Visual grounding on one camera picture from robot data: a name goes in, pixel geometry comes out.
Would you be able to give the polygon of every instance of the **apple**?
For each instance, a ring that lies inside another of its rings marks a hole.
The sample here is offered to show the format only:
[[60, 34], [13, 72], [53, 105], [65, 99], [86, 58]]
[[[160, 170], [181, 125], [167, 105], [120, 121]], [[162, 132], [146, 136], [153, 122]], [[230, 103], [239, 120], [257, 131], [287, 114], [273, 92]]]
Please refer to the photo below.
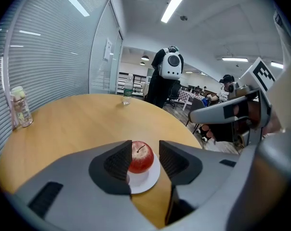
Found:
[[132, 143], [132, 162], [128, 170], [140, 174], [146, 172], [154, 162], [154, 154], [150, 146], [142, 141]]

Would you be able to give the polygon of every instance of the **ceiling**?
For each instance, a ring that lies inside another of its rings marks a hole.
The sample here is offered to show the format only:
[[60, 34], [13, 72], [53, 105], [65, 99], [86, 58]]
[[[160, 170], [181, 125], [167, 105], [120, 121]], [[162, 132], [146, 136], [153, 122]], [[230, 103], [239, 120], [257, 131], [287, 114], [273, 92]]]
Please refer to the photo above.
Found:
[[[174, 39], [184, 62], [188, 55], [205, 62], [207, 67], [192, 64], [205, 73], [208, 68], [239, 77], [258, 56], [268, 65], [271, 61], [282, 63], [271, 0], [183, 0], [165, 24], [160, 19], [169, 1], [123, 0], [128, 33], [138, 32], [155, 40]], [[188, 20], [182, 21], [181, 15]], [[226, 56], [247, 57], [249, 62], [222, 61]], [[277, 75], [281, 69], [273, 71]]]
[[[141, 59], [141, 57], [144, 55], [149, 57], [149, 61], [144, 61]], [[155, 57], [155, 53], [151, 51], [145, 51], [145, 50], [130, 48], [130, 47], [123, 47], [121, 62], [128, 63], [128, 64], [140, 64], [140, 62], [144, 62], [146, 67], [152, 67], [151, 64], [154, 57]], [[200, 70], [186, 63], [184, 63], [184, 67], [183, 67], [183, 73], [184, 72], [201, 73]]]

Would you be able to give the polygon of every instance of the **small white plate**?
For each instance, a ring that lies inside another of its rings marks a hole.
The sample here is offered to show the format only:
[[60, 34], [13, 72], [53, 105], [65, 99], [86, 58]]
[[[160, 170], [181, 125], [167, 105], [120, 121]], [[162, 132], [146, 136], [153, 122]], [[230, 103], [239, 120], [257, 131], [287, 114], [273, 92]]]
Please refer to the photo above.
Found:
[[128, 184], [131, 188], [132, 194], [143, 193], [153, 187], [159, 179], [159, 159], [154, 154], [154, 162], [146, 172], [141, 174], [134, 174], [127, 171], [127, 174], [130, 177], [130, 182]]

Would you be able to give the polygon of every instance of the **round wooden table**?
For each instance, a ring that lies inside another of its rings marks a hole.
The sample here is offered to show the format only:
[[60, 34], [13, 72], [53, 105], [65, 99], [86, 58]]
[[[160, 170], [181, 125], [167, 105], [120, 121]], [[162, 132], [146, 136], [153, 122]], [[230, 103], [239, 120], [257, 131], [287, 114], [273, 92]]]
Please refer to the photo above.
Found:
[[[194, 135], [174, 116], [132, 98], [86, 94], [48, 103], [35, 111], [33, 123], [14, 131], [0, 157], [0, 186], [14, 193], [24, 182], [58, 158], [117, 141], [144, 141], [159, 157], [159, 140], [200, 148]], [[165, 226], [171, 182], [163, 170], [153, 188], [132, 202], [156, 227]]]

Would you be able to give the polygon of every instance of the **apple stem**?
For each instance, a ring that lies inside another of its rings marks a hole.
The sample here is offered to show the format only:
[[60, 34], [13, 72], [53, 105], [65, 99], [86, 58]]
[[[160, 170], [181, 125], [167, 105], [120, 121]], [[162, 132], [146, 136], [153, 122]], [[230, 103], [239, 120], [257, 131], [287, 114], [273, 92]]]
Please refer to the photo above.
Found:
[[144, 147], [144, 146], [146, 146], [146, 145], [143, 145], [143, 146], [141, 146], [141, 147], [138, 149], [137, 153], [138, 153], [138, 152], [139, 152], [139, 150], [140, 150], [142, 147]]

